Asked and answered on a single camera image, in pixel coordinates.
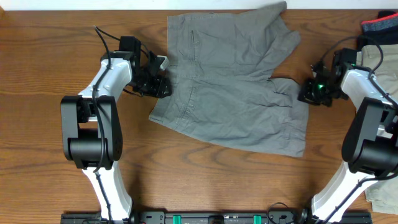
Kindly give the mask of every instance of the folded fabric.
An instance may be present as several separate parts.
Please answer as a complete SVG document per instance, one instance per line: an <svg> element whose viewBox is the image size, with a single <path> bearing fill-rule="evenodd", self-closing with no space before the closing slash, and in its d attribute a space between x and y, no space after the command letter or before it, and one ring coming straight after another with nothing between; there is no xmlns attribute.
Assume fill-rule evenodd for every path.
<svg viewBox="0 0 398 224"><path fill-rule="evenodd" d="M279 16L286 7L169 17L173 94L149 119L221 146L302 156L308 105L293 80L270 78L300 42Z"/></svg>
<svg viewBox="0 0 398 224"><path fill-rule="evenodd" d="M398 44L398 13L383 12L379 13L379 16L381 14L385 17L361 23L363 34L371 37L380 45ZM358 49L374 44L371 40L359 39Z"/></svg>
<svg viewBox="0 0 398 224"><path fill-rule="evenodd" d="M398 45L382 45L384 60L375 71L378 84L398 101ZM380 61L376 46L367 45L357 53L357 64L374 68ZM380 181L365 190L374 212L398 214L398 178Z"/></svg>

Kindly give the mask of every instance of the white wall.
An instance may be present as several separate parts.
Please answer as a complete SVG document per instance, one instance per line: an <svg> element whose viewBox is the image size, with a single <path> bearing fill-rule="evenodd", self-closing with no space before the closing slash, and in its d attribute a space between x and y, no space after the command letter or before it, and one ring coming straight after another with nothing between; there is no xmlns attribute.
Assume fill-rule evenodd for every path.
<svg viewBox="0 0 398 224"><path fill-rule="evenodd" d="M0 0L4 10L257 9L280 0ZM398 0L286 0L289 9L398 9Z"/></svg>

